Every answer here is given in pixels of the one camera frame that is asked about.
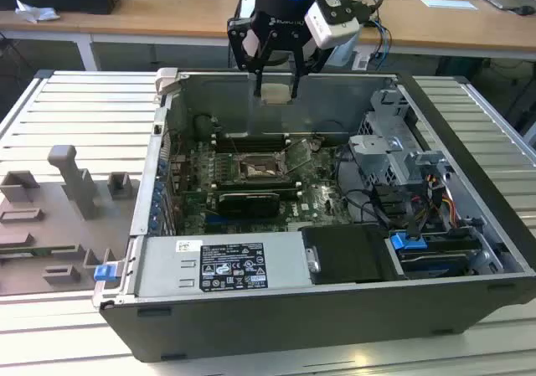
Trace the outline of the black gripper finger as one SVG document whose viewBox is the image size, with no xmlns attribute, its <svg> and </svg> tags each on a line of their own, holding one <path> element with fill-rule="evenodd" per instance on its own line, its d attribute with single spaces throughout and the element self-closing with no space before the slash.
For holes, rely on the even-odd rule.
<svg viewBox="0 0 536 376">
<path fill-rule="evenodd" d="M 303 48 L 293 52 L 295 68 L 292 77 L 291 98 L 297 97 L 301 77 L 319 73 L 331 55 L 330 49 L 315 48 L 312 55 L 305 59 Z"/>
<path fill-rule="evenodd" d="M 272 28 L 268 16 L 255 13 L 251 18 L 230 18 L 228 38 L 238 68 L 255 75 L 253 94 L 261 97 L 263 71 L 272 52 Z"/>
</svg>

